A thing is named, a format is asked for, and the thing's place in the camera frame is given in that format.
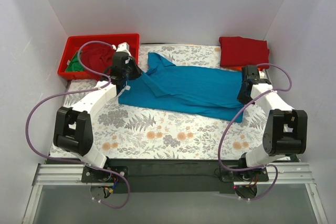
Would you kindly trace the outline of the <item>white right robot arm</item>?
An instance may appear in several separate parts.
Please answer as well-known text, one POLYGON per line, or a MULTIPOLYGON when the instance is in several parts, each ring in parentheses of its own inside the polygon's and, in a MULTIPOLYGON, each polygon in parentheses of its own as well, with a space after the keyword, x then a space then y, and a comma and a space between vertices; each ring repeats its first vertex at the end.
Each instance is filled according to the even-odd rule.
POLYGON ((285 156, 304 153, 307 146, 307 113, 288 105, 271 82, 261 77, 257 66, 244 66, 241 74, 242 85, 237 100, 244 105, 259 105, 267 116, 267 122, 262 144, 243 154, 238 167, 263 167, 285 156))

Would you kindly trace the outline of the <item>teal blue t-shirt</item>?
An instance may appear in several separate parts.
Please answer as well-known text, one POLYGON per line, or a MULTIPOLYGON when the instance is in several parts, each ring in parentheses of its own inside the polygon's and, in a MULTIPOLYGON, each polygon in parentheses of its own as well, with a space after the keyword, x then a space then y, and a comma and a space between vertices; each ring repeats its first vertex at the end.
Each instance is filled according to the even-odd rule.
POLYGON ((128 81, 120 104, 197 114, 230 121, 243 104, 237 100, 241 74, 216 68, 177 66, 161 55, 148 54, 149 69, 128 81))

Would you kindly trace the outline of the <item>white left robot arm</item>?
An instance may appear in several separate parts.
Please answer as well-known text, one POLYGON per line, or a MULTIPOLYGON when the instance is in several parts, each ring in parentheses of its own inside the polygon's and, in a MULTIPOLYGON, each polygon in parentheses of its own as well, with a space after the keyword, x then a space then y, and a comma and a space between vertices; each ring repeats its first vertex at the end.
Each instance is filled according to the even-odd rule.
POLYGON ((98 81, 96 91, 89 92, 71 107, 61 107, 56 114, 53 144, 78 157, 82 162, 104 168, 107 157, 94 145, 91 120, 124 89, 128 80, 142 74, 136 60, 127 49, 117 49, 112 57, 109 76, 111 83, 98 81))

